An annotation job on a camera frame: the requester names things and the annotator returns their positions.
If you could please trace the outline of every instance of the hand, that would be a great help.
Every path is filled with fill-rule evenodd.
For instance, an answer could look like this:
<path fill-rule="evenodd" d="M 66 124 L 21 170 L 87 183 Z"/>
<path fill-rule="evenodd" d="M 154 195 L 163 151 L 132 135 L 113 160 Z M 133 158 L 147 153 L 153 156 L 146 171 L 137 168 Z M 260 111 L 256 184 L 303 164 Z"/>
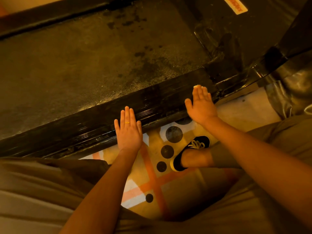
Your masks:
<path fill-rule="evenodd" d="M 119 150 L 137 154 L 142 145 L 143 135 L 141 122 L 135 120 L 133 109 L 126 106 L 120 113 L 120 127 L 117 119 L 114 124 Z"/>
<path fill-rule="evenodd" d="M 211 94 L 206 87 L 194 86 L 193 104 L 192 101 L 185 99 L 185 106 L 189 116 L 197 123 L 206 128 L 213 119 L 218 118 L 216 106 L 213 104 Z"/>

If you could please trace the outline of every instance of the gray pants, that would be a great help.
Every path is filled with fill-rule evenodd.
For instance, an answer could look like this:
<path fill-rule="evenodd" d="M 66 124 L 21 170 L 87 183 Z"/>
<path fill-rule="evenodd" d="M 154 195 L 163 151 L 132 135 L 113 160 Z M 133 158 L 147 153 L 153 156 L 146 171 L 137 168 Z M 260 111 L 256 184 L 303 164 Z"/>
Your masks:
<path fill-rule="evenodd" d="M 312 166 L 312 116 L 249 134 Z M 217 167 L 240 168 L 222 144 L 211 150 Z M 1 159 L 0 166 L 0 227 L 8 234 L 58 233 L 109 168 L 101 160 Z M 121 208 L 115 232 L 311 233 L 247 174 L 223 199 L 184 222 L 149 220 Z"/>

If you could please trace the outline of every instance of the foot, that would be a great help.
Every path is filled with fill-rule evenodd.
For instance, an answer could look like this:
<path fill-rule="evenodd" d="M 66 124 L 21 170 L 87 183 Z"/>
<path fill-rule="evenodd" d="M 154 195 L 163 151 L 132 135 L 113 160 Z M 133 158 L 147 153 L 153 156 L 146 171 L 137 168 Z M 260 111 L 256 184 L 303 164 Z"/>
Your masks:
<path fill-rule="evenodd" d="M 208 148 L 210 145 L 210 140 L 207 136 L 198 136 L 195 137 L 187 146 L 182 149 L 182 151 L 175 157 L 173 157 L 170 161 L 171 169 L 175 172 L 181 172 L 188 168 L 186 166 L 188 164 L 190 157 L 193 157 L 194 149 L 204 149 Z"/>

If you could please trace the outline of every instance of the forearm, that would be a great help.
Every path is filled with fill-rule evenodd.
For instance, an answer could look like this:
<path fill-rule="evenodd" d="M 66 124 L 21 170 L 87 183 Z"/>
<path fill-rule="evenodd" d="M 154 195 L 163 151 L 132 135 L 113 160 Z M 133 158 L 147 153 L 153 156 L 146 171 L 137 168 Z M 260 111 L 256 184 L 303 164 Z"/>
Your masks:
<path fill-rule="evenodd" d="M 113 233 L 124 186 L 136 155 L 120 151 L 110 169 L 69 218 L 61 234 Z"/>
<path fill-rule="evenodd" d="M 311 227 L 312 168 L 222 120 L 204 125 L 272 197 Z"/>

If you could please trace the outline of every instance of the shoelace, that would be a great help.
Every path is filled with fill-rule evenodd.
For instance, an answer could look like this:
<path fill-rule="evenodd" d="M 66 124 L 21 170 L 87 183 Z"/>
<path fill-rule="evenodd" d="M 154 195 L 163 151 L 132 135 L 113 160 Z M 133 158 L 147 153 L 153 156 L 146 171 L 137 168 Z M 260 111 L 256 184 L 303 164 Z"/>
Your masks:
<path fill-rule="evenodd" d="M 203 149 L 205 148 L 205 144 L 203 142 L 200 143 L 197 140 L 192 140 L 192 144 L 190 144 L 189 147 L 194 149 Z"/>

